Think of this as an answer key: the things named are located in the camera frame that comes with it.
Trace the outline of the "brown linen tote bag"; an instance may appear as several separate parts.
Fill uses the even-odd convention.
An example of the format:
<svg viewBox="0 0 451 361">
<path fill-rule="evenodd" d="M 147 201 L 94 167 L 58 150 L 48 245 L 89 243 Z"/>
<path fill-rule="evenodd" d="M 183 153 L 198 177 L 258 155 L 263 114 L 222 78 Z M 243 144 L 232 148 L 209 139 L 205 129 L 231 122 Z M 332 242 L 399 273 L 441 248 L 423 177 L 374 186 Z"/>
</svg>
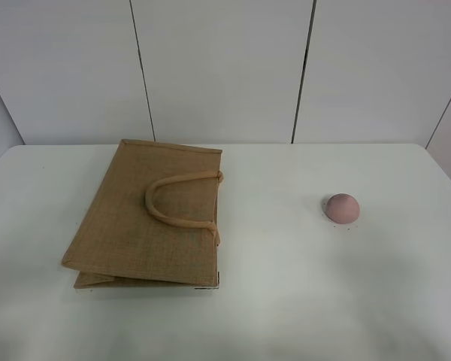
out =
<svg viewBox="0 0 451 361">
<path fill-rule="evenodd" d="M 62 258 L 75 287 L 217 288 L 221 156 L 122 140 Z"/>
</svg>

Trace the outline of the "pink peach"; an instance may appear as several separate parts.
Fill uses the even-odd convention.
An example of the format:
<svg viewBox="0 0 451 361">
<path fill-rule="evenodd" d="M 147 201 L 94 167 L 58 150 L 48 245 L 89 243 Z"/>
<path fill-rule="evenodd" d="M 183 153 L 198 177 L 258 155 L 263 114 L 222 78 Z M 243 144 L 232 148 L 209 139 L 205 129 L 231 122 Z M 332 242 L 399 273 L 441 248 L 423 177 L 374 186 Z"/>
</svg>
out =
<svg viewBox="0 0 451 361">
<path fill-rule="evenodd" d="M 346 193 L 325 196 L 321 201 L 324 215 L 337 224 L 350 224 L 360 216 L 360 206 L 356 198 Z"/>
</svg>

